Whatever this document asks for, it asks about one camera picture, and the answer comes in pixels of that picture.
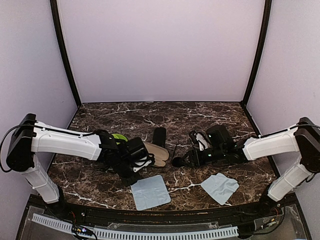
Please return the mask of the plaid brown glasses case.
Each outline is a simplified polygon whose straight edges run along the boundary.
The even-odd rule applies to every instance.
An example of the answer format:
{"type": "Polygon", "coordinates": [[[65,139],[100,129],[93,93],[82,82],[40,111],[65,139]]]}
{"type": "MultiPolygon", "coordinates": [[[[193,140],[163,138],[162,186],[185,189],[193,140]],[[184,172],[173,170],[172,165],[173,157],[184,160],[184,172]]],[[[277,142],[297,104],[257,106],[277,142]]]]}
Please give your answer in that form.
{"type": "Polygon", "coordinates": [[[166,161],[169,159],[169,152],[164,147],[155,145],[150,142],[143,141],[144,146],[146,147],[148,153],[154,154],[154,164],[156,168],[162,168],[166,165],[166,161]]]}

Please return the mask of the black round sunglasses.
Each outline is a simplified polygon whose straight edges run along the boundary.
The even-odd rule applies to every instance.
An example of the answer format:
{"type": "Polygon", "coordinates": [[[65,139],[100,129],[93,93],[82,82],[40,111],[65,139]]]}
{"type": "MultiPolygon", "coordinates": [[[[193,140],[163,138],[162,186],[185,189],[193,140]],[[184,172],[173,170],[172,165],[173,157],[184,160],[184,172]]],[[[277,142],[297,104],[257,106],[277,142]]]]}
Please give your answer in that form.
{"type": "Polygon", "coordinates": [[[185,154],[184,154],[183,156],[181,156],[181,157],[180,157],[180,156],[173,157],[172,160],[171,160],[172,166],[173,166],[173,167],[176,167],[176,168],[181,168],[181,167],[183,167],[183,166],[181,165],[181,159],[184,158],[185,154]]]}

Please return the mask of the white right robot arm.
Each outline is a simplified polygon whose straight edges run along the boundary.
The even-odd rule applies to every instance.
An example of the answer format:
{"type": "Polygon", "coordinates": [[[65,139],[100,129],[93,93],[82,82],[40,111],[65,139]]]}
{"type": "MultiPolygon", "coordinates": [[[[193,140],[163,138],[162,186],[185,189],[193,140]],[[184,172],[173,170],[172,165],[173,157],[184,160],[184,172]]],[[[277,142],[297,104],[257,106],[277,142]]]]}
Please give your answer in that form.
{"type": "Polygon", "coordinates": [[[255,205],[255,213],[260,217],[266,217],[274,210],[276,202],[320,172],[320,128],[307,117],[286,129],[238,141],[219,124],[207,129],[205,134],[191,131],[189,137],[194,147],[183,157],[174,158],[178,166],[195,168],[212,164],[220,167],[288,152],[299,153],[293,166],[266,188],[255,205]]]}

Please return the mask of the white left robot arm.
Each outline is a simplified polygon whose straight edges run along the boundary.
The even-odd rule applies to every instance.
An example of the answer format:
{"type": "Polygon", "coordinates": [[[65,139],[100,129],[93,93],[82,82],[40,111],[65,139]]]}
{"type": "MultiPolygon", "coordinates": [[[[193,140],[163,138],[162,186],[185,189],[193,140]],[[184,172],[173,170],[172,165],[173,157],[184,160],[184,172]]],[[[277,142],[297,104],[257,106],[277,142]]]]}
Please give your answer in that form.
{"type": "Polygon", "coordinates": [[[44,202],[60,218],[67,218],[70,206],[64,202],[63,191],[50,179],[41,166],[39,152],[76,156],[103,162],[112,168],[123,184],[131,186],[140,178],[139,171],[155,162],[141,138],[115,138],[106,130],[79,132],[47,125],[27,114],[22,122],[7,132],[11,135],[7,151],[7,172],[15,171],[36,190],[44,202]]]}

